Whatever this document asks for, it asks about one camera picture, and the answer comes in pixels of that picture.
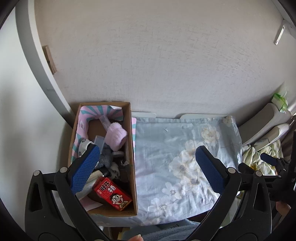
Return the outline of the person's right hand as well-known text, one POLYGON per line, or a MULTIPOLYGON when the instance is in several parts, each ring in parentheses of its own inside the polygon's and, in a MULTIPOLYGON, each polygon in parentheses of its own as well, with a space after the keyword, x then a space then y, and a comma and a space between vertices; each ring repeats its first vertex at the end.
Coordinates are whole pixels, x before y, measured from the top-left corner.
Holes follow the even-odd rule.
POLYGON ((280 213, 281 216, 286 216, 290 211, 290 206, 285 202, 278 201, 276 202, 276 210, 280 213))

